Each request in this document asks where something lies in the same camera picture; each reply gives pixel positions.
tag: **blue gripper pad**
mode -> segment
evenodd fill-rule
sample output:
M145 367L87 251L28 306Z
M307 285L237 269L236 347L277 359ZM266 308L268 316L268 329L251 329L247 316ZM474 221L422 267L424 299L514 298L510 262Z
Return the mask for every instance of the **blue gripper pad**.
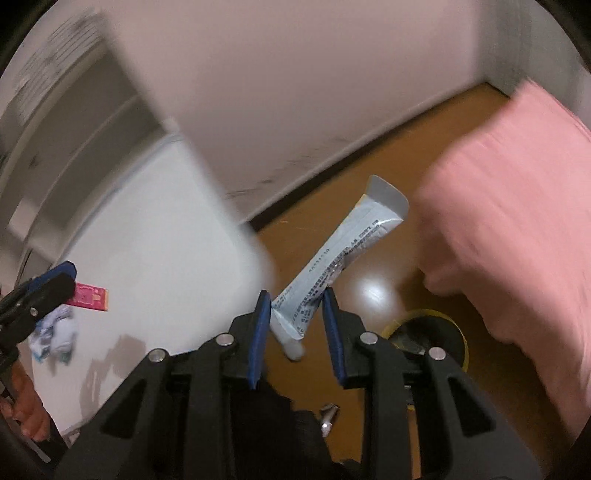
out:
M41 287L44 283L48 282L52 278L58 276L60 273L65 273L72 279L76 279L76 266L72 262L63 262L60 263L58 266L52 268L51 270L45 272L43 275L39 275L36 278L31 280L31 284L27 288L27 292L32 292L39 287Z
M339 325L336 321L337 312L334 311L331 305L328 291L325 290L322 297L322 316L324 319L324 329L326 331L326 339L329 343L330 360L333 364L333 372L342 386L347 378L345 371L345 349L343 341L339 333Z
M267 332L271 321L271 296L264 292L256 303L253 315L257 315L255 329L252 334L251 347L248 351L248 386L254 390L261 379L263 358L267 345Z

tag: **human hand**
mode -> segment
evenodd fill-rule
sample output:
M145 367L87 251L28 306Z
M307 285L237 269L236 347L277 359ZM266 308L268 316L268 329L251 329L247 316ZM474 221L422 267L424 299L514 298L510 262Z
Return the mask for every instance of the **human hand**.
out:
M12 418L21 422L21 432L25 437L35 442L47 440L49 437L49 414L43 407L43 402L35 388L33 381L20 362L12 366L12 386L18 394L14 405L0 397L0 411L5 419Z

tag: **wooden floor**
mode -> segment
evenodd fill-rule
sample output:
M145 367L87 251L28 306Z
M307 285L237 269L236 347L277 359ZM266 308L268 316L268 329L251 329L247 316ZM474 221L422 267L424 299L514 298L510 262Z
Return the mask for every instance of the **wooden floor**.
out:
M362 195L371 174L381 176L412 199L429 165L453 141L482 125L506 102L503 94L488 85L445 102L406 124L264 228L259 238L276 268L272 294L278 294L322 246ZM376 332L417 308L436 309L454 318L469 344L469 375L509 418L541 466L548 468L566 451L567 439L533 365L516 347L492 339L464 297L439 298L423 287L415 246L411 200L408 220L335 282L341 308L360 315L365 326ZM331 453L334 459L359 459L363 399L359 391L341 390L334 379L319 314L311 323L305 346L306 357L292 364L276 341L269 339L271 384L292 398L296 408L317 412L328 402L340 405L341 417L328 439Z

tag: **toothpaste tube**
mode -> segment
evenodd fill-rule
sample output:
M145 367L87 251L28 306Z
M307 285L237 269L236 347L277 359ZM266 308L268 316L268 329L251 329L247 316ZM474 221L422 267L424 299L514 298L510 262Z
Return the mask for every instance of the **toothpaste tube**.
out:
M326 287L380 238L400 225L408 200L372 175L357 205L289 286L272 302L271 330L287 358L301 359L301 344Z

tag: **finger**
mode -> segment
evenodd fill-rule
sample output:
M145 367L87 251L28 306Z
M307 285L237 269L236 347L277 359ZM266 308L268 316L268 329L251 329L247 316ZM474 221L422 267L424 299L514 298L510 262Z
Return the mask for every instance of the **finger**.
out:
M0 398L0 413L5 419L12 418L12 406L6 398Z
M25 421L35 410L35 405L37 403L37 394L33 390L32 387L26 388L24 391L20 393L14 406L13 410L13 418L18 421Z
M37 433L41 424L43 423L43 417L47 415L47 412L43 408L36 408L35 411L27 418L21 425L21 432L25 437L32 438Z
M49 415L43 416L43 421L41 422L41 426L37 430L36 433L33 434L33 440L35 442L42 442L43 440L47 440L49 438Z

